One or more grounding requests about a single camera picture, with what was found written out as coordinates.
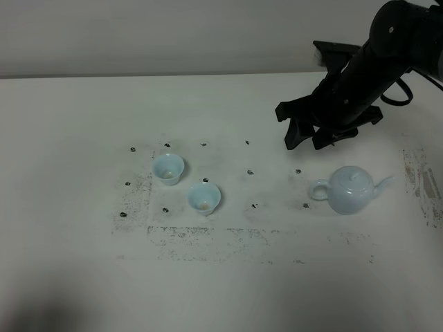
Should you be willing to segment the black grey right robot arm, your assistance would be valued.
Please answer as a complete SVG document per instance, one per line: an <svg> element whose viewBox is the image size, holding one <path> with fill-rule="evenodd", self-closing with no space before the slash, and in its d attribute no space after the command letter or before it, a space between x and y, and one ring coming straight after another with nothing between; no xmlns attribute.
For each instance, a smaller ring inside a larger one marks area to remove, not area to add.
<svg viewBox="0 0 443 332"><path fill-rule="evenodd" d="M315 149L353 138L358 128L375 125L383 115L373 103L382 99L406 106L413 94L401 79L416 71L430 82L442 82L442 2L429 8L389 1L374 17L362 46L315 41L327 75L303 98L281 102L278 121L289 120L284 138L288 150L311 138Z"/></svg>

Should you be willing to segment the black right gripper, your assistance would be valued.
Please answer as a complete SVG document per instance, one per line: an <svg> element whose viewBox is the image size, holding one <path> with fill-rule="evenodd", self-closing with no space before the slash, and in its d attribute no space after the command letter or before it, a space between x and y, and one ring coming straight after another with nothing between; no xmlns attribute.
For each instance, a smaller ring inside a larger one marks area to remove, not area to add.
<svg viewBox="0 0 443 332"><path fill-rule="evenodd" d="M354 138L361 125L382 119L372 103L383 93L383 72L369 66L348 66L328 73L314 91L275 109L278 121L290 120L284 138L288 150L312 137L315 150Z"/></svg>

